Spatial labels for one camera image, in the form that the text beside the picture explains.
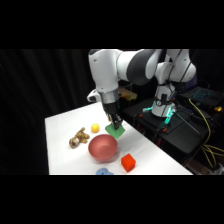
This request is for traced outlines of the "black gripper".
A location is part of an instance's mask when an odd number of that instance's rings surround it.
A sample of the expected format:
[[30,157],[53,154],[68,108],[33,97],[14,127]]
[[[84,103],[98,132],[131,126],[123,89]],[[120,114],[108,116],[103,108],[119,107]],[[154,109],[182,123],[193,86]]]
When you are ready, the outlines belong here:
[[123,119],[118,115],[119,114],[119,102],[115,101],[109,104],[102,104],[103,109],[107,115],[108,121],[113,123],[114,129],[117,130],[121,125]]

